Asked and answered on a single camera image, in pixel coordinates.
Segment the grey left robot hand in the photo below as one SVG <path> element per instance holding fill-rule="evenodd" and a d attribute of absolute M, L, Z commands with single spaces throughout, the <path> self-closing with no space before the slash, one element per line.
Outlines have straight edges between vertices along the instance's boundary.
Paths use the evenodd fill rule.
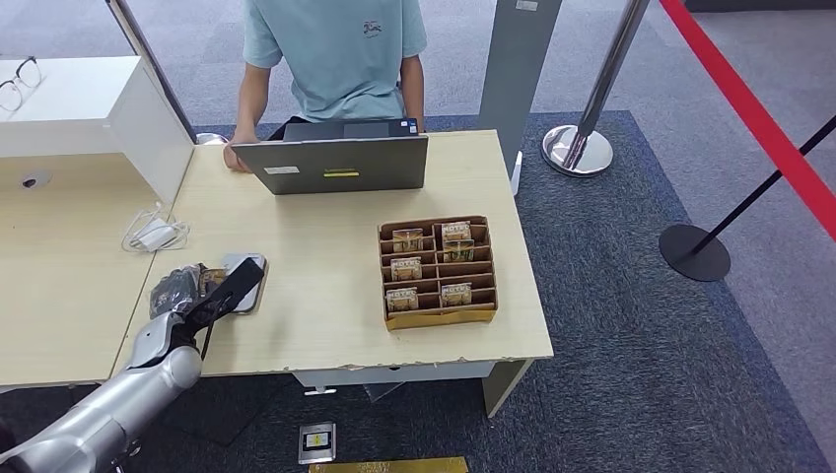
<path fill-rule="evenodd" d="M 227 277 L 223 268 L 202 263 L 175 268 L 152 289 L 149 315 L 154 319 L 170 311 L 184 313 L 214 291 Z"/>

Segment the person's right hand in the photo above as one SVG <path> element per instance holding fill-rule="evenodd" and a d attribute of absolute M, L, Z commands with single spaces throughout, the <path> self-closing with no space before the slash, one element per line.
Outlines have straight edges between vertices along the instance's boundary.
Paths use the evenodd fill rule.
<path fill-rule="evenodd" d="M 258 142 L 259 140 L 253 134 L 236 132 L 224 147 L 223 160 L 225 166 L 233 171 L 251 173 L 249 167 L 237 155 L 233 147 L 239 144 L 254 144 Z"/>

